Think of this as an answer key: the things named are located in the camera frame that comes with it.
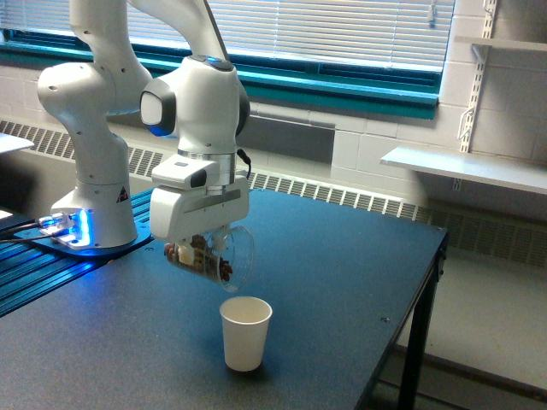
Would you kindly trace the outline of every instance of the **window sill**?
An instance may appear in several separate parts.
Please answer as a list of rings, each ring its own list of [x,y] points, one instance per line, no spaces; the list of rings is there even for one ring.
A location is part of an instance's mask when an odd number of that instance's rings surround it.
[[[47,62],[47,65],[66,61],[90,62],[93,59],[92,53],[86,50],[17,42],[0,44],[0,53],[15,54],[22,60],[25,56],[33,57],[35,63]],[[178,61],[161,61],[137,54],[142,64],[154,75],[162,75],[179,67]],[[340,81],[334,76],[318,79],[313,74],[305,78],[306,74],[291,75],[285,70],[249,66],[238,66],[238,75],[250,97],[309,104],[318,109],[335,108],[432,120],[438,104],[436,93],[371,86],[359,79]]]

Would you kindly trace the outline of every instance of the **white shelf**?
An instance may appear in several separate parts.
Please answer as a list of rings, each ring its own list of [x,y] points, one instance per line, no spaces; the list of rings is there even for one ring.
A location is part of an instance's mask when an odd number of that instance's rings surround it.
[[[31,148],[34,144],[24,138],[13,137],[0,132],[0,154]]]
[[[530,42],[527,42],[527,41],[498,40],[498,39],[495,39],[495,38],[478,38],[478,37],[456,36],[456,42],[458,42],[458,43],[470,43],[472,45],[479,45],[479,46],[483,46],[483,47],[492,47],[494,49],[501,49],[501,50],[545,51],[545,52],[547,52],[547,44],[545,44],[545,43],[530,43]]]
[[[382,164],[547,195],[547,167],[447,149],[398,147]]]

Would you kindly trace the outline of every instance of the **trail mix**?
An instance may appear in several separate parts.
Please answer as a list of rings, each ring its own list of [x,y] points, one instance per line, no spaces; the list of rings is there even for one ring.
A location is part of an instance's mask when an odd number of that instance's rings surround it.
[[[213,282],[230,282],[233,269],[230,261],[226,261],[208,246],[202,235],[194,235],[188,243],[168,243],[164,255],[175,265],[190,269]]]

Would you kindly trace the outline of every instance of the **white paper cup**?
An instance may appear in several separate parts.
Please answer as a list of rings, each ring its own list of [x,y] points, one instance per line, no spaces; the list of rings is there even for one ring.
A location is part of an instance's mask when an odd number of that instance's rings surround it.
[[[224,360],[238,372],[250,372],[262,363],[272,307],[262,299],[240,296],[221,305]]]

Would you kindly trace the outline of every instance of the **wall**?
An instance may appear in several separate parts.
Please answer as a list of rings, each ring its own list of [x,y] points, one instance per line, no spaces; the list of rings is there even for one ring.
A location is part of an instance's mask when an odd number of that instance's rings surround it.
[[[476,62],[468,44],[453,41],[455,35],[480,36],[485,11],[479,0],[456,0],[448,60],[436,119],[413,120],[379,115],[337,112],[308,106],[287,106],[254,101],[258,120],[253,133],[282,135],[290,132],[302,147],[309,147],[314,131],[334,133],[332,165],[281,154],[279,150],[251,149],[254,163],[284,173],[333,181],[343,185],[404,196],[416,202],[440,200],[547,220],[544,198],[534,194],[465,183],[461,192],[452,181],[379,164],[381,156],[398,145],[434,145],[458,149],[460,115],[468,105]],[[547,0],[499,0],[495,36],[547,41]],[[0,116],[18,117],[35,123],[52,122],[36,98],[41,67],[0,66]],[[547,59],[544,54],[493,51],[488,63],[484,95],[476,121],[473,150],[547,162]],[[174,147],[138,128],[137,120],[122,120],[115,130],[125,138],[147,144]]]

